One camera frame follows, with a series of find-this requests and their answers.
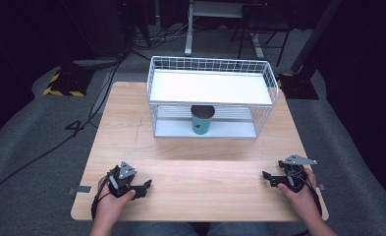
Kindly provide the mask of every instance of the person's left hand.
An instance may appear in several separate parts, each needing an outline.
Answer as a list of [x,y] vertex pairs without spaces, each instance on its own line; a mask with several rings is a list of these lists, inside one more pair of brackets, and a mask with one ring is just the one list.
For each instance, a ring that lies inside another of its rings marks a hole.
[[[107,176],[101,178],[98,182],[98,188]],[[99,199],[105,196],[97,205],[94,223],[91,228],[90,235],[109,235],[111,229],[122,214],[122,210],[126,203],[128,203],[134,196],[135,190],[131,190],[120,198],[115,198],[109,194],[109,186],[106,183],[100,193]]]

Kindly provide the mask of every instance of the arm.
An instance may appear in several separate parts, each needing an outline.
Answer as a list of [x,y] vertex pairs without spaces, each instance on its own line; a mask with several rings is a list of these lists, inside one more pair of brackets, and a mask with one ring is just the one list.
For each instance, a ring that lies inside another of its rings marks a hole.
[[[311,182],[312,187],[315,188],[317,185],[315,175],[309,169],[305,169],[305,173],[308,180]],[[310,235],[337,235],[337,233],[322,219],[308,186],[304,186],[298,193],[292,192],[286,185],[283,184],[278,184],[278,188],[291,202],[291,206],[297,215],[303,220],[303,223],[306,225]]]
[[131,190],[119,199],[116,199],[112,194],[109,194],[110,190],[106,184],[101,191],[100,198],[105,196],[97,206],[96,217],[91,227],[90,236],[105,236],[111,235],[113,225],[119,219],[122,214],[122,210],[125,204],[130,201],[134,195],[135,190]]

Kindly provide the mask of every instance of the chair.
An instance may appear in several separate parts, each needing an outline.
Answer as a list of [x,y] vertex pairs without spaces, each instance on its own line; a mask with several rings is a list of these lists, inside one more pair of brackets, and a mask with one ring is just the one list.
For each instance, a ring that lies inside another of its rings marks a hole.
[[[260,48],[281,48],[279,53],[279,63],[284,52],[285,45],[287,43],[288,35],[291,30],[289,23],[290,16],[286,16],[282,7],[276,3],[278,0],[265,0],[265,1],[248,1],[246,5],[242,7],[242,19],[240,23],[241,32],[241,43],[239,46],[238,60],[241,58],[242,48],[244,47],[245,34],[251,33],[253,36],[258,36],[258,33],[269,32],[270,37],[265,41],[264,44],[259,44],[254,47]],[[238,29],[235,30],[230,41],[233,41]],[[277,32],[284,32],[285,38],[281,46],[269,45],[271,39],[277,34]]]

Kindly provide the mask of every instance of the wooden table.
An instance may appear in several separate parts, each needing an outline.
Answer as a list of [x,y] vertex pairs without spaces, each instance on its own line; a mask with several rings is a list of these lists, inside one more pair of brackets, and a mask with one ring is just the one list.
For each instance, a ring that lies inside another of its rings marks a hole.
[[[133,185],[152,179],[146,198],[129,202],[121,220],[297,221],[280,190],[262,170],[284,175],[278,160],[305,156],[282,92],[256,140],[154,138],[145,83],[115,83],[71,215],[91,220],[99,179],[128,162],[138,170]],[[328,211],[323,204],[323,218]]]

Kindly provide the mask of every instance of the cup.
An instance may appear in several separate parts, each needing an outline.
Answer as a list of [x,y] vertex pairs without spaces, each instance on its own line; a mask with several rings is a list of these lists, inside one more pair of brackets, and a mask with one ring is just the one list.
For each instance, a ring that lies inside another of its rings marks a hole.
[[193,105],[191,111],[193,118],[193,132],[198,135],[205,135],[215,113],[214,106]]

